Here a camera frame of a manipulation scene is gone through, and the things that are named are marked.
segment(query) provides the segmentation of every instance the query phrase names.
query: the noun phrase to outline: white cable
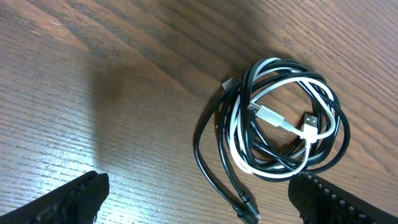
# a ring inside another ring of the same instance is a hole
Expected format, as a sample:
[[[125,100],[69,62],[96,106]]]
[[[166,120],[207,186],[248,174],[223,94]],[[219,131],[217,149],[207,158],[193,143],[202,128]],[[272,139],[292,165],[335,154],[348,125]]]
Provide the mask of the white cable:
[[[270,70],[266,70],[262,73],[259,73],[266,65],[268,65],[269,63],[275,62],[277,60],[280,60],[279,58],[269,58],[265,61],[263,61],[257,68],[254,74],[254,81],[256,81],[258,78],[261,78],[264,75],[270,74],[272,72],[278,71],[278,70],[290,70],[291,72],[297,73],[297,72],[301,72],[298,69],[295,68],[289,68],[289,67],[279,67],[279,68],[273,68]],[[319,101],[320,105],[323,107],[323,109],[325,109],[330,121],[331,121],[331,125],[330,128],[326,131],[324,131],[322,129],[322,133],[321,134],[312,134],[312,135],[307,135],[306,133],[296,129],[295,127],[293,127],[291,124],[288,124],[286,122],[283,122],[284,125],[281,125],[283,128],[288,129],[289,131],[299,135],[300,137],[303,137],[305,139],[305,146],[303,149],[299,150],[298,152],[296,152],[295,154],[291,155],[291,158],[297,158],[298,156],[300,156],[303,152],[304,157],[302,159],[302,163],[293,171],[290,172],[286,172],[283,174],[271,174],[268,172],[264,172],[261,170],[257,170],[253,167],[251,167],[249,164],[245,163],[245,161],[241,158],[241,156],[238,153],[238,149],[236,146],[235,141],[230,141],[229,142],[229,148],[231,150],[231,155],[233,157],[233,160],[235,161],[236,165],[243,170],[244,172],[248,173],[248,174],[257,174],[257,175],[261,175],[264,177],[269,177],[269,178],[274,178],[274,179],[281,179],[281,178],[286,178],[286,177],[290,177],[294,174],[299,173],[306,165],[308,160],[313,160],[316,159],[317,157],[319,157],[319,155],[313,156],[311,158],[308,158],[309,156],[309,151],[310,151],[310,142],[309,139],[312,140],[312,142],[314,141],[314,139],[323,139],[328,137],[329,135],[331,135],[333,133],[333,130],[336,127],[336,123],[333,117],[333,110],[330,110],[329,107],[327,107],[326,103],[322,100],[322,98],[320,97],[320,95],[318,94],[318,92],[311,86],[310,83],[315,84],[317,86],[319,86],[320,88],[322,88],[327,96],[329,97],[330,100],[333,101],[333,95],[331,94],[331,91],[329,90],[329,88],[324,85],[322,82],[312,79],[312,78],[307,78],[307,77],[293,77],[293,78],[287,78],[285,80],[279,81],[279,82],[275,82],[274,84],[271,84],[270,86],[266,87],[265,89],[263,89],[262,91],[260,91],[256,96],[254,96],[251,99],[252,103],[255,103],[257,100],[259,100],[261,97],[263,97],[265,94],[269,93],[270,91],[274,90],[277,87],[280,87],[282,85],[288,84],[288,83],[292,83],[292,82],[302,82],[307,88],[308,90],[314,95],[314,97]],[[237,97],[234,107],[233,107],[233,111],[232,111],[232,116],[231,116],[231,123],[229,126],[229,138],[233,139],[234,138],[234,134],[237,131],[238,132],[238,141],[239,141],[239,146],[241,147],[241,150],[246,153],[246,149],[244,147],[243,144],[243,137],[242,137],[242,127],[241,127],[241,115],[240,115],[240,108],[239,108],[239,104],[240,104],[240,96]],[[281,166],[280,164],[276,164],[273,167],[268,168],[268,170],[275,170],[275,169],[282,169],[284,168],[284,166]]]

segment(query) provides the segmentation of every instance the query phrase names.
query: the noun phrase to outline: wood grain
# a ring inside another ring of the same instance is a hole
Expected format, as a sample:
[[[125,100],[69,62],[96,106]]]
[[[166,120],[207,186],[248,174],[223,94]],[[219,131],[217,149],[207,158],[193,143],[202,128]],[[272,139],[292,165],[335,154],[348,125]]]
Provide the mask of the wood grain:
[[[398,215],[397,11],[393,0],[0,0],[0,214],[96,170],[111,182],[98,223],[239,223],[199,171],[193,132],[222,79],[278,56],[324,74],[351,123],[348,152],[321,176]],[[310,108],[295,85],[264,103],[292,123]],[[292,138],[263,125],[280,146]],[[228,183],[210,125],[201,148]],[[262,223],[302,222],[287,183],[238,175]]]

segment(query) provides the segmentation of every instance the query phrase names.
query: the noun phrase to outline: brown wood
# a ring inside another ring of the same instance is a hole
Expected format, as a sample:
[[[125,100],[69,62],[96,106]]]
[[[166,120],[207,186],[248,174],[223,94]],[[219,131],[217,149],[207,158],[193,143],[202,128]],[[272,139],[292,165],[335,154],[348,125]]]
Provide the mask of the brown wood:
[[[111,181],[98,223],[239,223],[197,167],[193,132],[220,80],[278,56],[324,74],[351,123],[321,176],[398,215],[397,12],[395,0],[0,0],[0,214],[96,170]],[[294,85],[264,101],[293,123],[310,108]],[[211,125],[201,149],[228,183]],[[238,175],[262,223],[302,222],[286,182]]]

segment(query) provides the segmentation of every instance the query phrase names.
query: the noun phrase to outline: cable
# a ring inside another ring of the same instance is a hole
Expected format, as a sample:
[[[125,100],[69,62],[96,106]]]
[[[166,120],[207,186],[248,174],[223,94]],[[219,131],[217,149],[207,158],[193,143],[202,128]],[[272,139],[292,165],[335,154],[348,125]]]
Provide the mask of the cable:
[[[305,115],[301,129],[284,121],[283,116],[266,106],[257,104],[269,92],[288,83],[298,84],[312,101],[313,112]],[[246,223],[257,223],[254,216],[259,218],[259,212],[254,199],[248,196],[245,192],[247,189],[236,176],[224,145],[227,145],[234,163],[242,171],[270,182],[285,181],[301,171],[318,173],[333,167],[348,148],[349,123],[326,80],[319,73],[311,72],[293,60],[260,60],[246,70],[241,81],[231,79],[223,83],[223,87],[225,92],[198,122],[193,143],[195,157],[210,184],[232,205],[238,217]],[[242,203],[225,186],[217,183],[200,154],[200,136],[217,110],[220,110],[216,118],[220,159]],[[256,119],[263,119],[275,127],[296,134],[293,146],[283,154],[278,153]],[[327,164],[319,166],[330,154],[341,124],[344,137],[340,149]],[[272,159],[256,158],[253,150]]]

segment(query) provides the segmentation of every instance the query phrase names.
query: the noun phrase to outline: wooden surface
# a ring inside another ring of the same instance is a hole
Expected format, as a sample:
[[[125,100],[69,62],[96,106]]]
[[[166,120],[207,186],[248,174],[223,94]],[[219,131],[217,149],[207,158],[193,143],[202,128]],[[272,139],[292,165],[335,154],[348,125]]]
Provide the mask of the wooden surface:
[[[98,223],[239,223],[197,167],[193,132],[220,80],[278,56],[324,74],[351,123],[348,152],[321,176],[398,215],[397,11],[395,0],[0,0],[0,214],[96,170],[111,182]],[[295,85],[264,102],[293,123],[310,108]],[[264,128],[281,146],[292,137]],[[211,125],[201,148],[228,183]],[[302,222],[286,182],[238,175],[261,223]]]

